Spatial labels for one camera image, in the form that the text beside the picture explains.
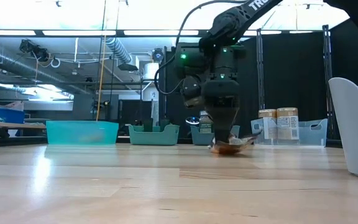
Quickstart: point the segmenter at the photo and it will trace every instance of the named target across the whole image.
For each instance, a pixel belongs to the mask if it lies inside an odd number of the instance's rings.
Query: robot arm
[[[358,27],[358,0],[324,0],[345,10]],[[183,79],[181,93],[185,105],[203,105],[214,121],[217,141],[227,142],[239,109],[235,62],[239,57],[233,46],[245,31],[282,0],[239,1],[218,15],[206,37],[198,44],[179,43],[175,54],[177,75]]]

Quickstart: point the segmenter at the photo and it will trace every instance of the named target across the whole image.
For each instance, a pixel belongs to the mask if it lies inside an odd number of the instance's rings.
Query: blue container
[[[106,121],[47,121],[49,144],[110,145],[117,140],[118,124]]]
[[[240,126],[234,125],[231,128],[231,133],[235,136],[239,136]],[[209,146],[214,138],[214,133],[200,133],[199,127],[191,126],[191,138],[193,144],[196,146]]]
[[[151,146],[174,146],[178,142],[179,126],[168,124],[163,132],[160,126],[154,126],[153,132],[143,132],[143,126],[129,127],[129,137],[131,144],[151,145]]]
[[[0,118],[6,123],[24,124],[24,112],[0,108]]]

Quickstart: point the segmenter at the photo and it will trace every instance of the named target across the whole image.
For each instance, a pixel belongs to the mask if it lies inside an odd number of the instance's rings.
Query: light blue bin
[[[49,144],[115,144],[118,124],[107,121],[47,121]]]
[[[299,141],[297,144],[290,144],[288,141],[281,142],[279,139],[264,139],[264,121],[257,119],[251,121],[252,133],[262,130],[254,144],[266,146],[319,146],[325,147],[327,141],[328,119],[316,121],[299,121]]]
[[[160,126],[154,126],[153,132],[143,132],[143,126],[129,127],[131,144],[149,146],[174,146],[178,142],[179,126],[168,124],[164,131],[160,132]]]
[[[231,133],[235,136],[239,136],[240,126],[234,125],[231,128]],[[214,138],[214,133],[200,133],[200,129],[196,126],[191,126],[191,138],[193,144],[196,146],[208,146],[211,144],[212,139]]]

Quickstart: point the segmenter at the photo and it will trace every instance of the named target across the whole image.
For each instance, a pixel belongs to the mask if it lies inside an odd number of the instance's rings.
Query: ventilation duct
[[[138,71],[139,59],[135,55],[131,55],[125,49],[121,41],[116,37],[107,38],[104,42],[111,52],[116,55],[118,61],[121,63],[118,68],[122,71]]]
[[[15,73],[17,75],[20,75],[22,77],[26,77],[29,79],[35,78],[35,61],[33,63],[29,63],[24,58],[19,58],[18,56],[13,54],[12,52],[9,52],[8,50],[4,49],[0,46],[0,68],[7,70],[9,72]],[[38,78],[40,81],[44,82],[67,82],[68,80],[64,79],[59,74],[52,72],[46,68],[39,67],[38,68]],[[80,88],[78,86],[73,85],[64,85],[58,87],[69,91],[71,93],[86,93],[90,94],[90,91],[86,91],[83,88]]]

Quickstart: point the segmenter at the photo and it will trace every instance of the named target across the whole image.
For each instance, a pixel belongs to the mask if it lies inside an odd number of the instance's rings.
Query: white plastic bin
[[[328,120],[316,121],[300,121],[299,122],[299,145],[301,146],[326,146]],[[262,134],[254,141],[254,144],[265,146],[291,146],[288,142],[280,142],[279,139],[264,138],[264,122],[263,119],[251,121],[252,133],[258,133],[262,130]]]

